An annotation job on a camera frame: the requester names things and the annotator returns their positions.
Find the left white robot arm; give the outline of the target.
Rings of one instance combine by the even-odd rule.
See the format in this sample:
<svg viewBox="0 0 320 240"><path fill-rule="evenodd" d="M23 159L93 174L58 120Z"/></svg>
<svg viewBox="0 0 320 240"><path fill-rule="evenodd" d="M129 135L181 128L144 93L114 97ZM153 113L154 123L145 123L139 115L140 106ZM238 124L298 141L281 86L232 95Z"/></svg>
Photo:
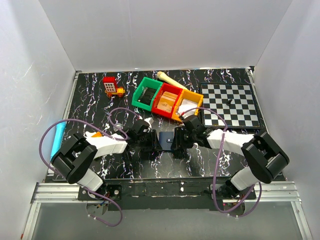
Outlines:
<svg viewBox="0 0 320 240"><path fill-rule="evenodd" d="M114 154L123 154L132 148L145 152L161 152L163 149L157 132L151 129L151 119L138 119L131 128L122 134L110 136L88 136L75 133L55 153L52 165L69 184L79 184L89 189L95 200L106 196L103 179L90 169L94 159Z"/></svg>

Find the navy blue card holder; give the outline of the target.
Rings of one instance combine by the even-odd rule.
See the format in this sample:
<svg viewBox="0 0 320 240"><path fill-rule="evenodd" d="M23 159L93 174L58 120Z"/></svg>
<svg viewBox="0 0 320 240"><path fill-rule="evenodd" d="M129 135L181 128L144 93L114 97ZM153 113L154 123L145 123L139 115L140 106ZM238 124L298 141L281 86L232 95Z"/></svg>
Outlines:
<svg viewBox="0 0 320 240"><path fill-rule="evenodd" d="M171 146L174 140L173 131L160 131L159 132L159 143L164 152L171 152Z"/></svg>

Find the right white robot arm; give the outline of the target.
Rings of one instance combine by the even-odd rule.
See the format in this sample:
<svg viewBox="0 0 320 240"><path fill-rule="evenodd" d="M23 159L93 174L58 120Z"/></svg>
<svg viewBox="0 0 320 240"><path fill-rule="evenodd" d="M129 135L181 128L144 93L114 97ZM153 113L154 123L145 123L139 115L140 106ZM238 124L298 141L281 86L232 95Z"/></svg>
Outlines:
<svg viewBox="0 0 320 240"><path fill-rule="evenodd" d="M271 183L289 164L290 159L266 130L257 134L239 134L205 127L199 118L190 115L182 127L174 129L171 150L181 156L194 144L207 149L223 148L244 156L248 166L233 174L215 189L216 197L237 199L248 187L262 182Z"/></svg>

